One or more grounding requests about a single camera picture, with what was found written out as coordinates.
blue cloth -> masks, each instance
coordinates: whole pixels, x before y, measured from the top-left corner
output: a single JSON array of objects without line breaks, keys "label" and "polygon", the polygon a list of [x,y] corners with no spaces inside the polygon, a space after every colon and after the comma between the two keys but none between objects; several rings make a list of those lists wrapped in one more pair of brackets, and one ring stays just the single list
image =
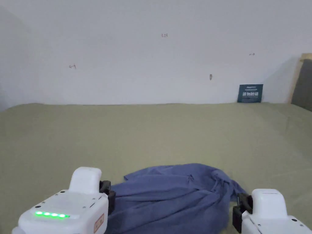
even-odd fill
[{"label": "blue cloth", "polygon": [[124,178],[112,186],[116,207],[108,234],[218,234],[227,226],[230,201],[244,192],[223,171],[196,163],[150,167]]}]

